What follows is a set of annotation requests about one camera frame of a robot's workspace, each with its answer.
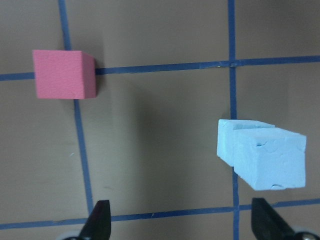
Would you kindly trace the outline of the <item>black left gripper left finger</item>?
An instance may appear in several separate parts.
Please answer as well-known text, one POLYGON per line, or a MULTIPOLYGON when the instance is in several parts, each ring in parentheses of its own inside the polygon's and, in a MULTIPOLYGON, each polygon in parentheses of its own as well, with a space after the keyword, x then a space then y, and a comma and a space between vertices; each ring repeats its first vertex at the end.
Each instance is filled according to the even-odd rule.
POLYGON ((99 200, 83 228, 78 240, 109 240, 111 237, 111 208, 109 200, 99 200))

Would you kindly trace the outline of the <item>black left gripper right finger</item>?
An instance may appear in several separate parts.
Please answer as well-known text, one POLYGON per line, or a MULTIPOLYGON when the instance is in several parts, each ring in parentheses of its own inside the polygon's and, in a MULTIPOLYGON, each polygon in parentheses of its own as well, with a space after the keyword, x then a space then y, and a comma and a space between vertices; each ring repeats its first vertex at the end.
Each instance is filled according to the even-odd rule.
POLYGON ((299 240, 299 235, 264 198, 251 201, 251 230, 257 240, 299 240))

